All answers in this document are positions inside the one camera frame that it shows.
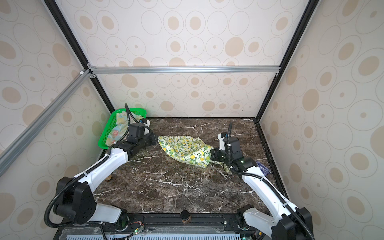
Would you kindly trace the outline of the lemon print green skirt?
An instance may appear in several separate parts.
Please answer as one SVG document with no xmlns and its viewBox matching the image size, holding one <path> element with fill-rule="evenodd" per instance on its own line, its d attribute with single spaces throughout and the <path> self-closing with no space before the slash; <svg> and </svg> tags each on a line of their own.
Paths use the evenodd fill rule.
<svg viewBox="0 0 384 240">
<path fill-rule="evenodd" d="M 205 144 L 200 138 L 158 136 L 158 143 L 168 156 L 180 163 L 200 168 L 206 168 L 209 164 L 217 164 L 231 175 L 229 168 L 224 163 L 211 160 L 211 150 L 214 147 Z"/>
</svg>

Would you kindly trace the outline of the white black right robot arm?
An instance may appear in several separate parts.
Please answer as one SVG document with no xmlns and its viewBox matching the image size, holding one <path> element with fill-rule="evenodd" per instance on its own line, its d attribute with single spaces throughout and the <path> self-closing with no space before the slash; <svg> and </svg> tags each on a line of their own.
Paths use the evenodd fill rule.
<svg viewBox="0 0 384 240">
<path fill-rule="evenodd" d="M 266 178 L 257 163 L 245 157 L 239 139 L 233 137 L 232 124 L 228 131 L 220 133 L 219 148 L 211 150 L 211 159 L 224 163 L 259 196 L 269 210 L 264 214 L 251 205 L 237 211 L 240 229 L 254 228 L 272 240 L 313 240 L 313 220 L 306 208 L 299 209 Z"/>
</svg>

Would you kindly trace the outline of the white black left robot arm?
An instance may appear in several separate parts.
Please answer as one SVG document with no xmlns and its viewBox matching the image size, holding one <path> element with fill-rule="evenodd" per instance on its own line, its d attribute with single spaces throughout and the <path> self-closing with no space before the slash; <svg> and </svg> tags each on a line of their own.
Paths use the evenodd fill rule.
<svg viewBox="0 0 384 240">
<path fill-rule="evenodd" d="M 123 136 L 109 146 L 105 156 L 88 169 L 72 178 L 63 177 L 57 184 L 56 195 L 44 213 L 44 223 L 50 228 L 87 223 L 109 223 L 118 231 L 129 224 L 125 210 L 100 204 L 93 193 L 116 169 L 130 161 L 141 150 L 157 144 L 147 119 L 135 119 L 129 107 L 125 107 L 128 127 Z"/>
</svg>

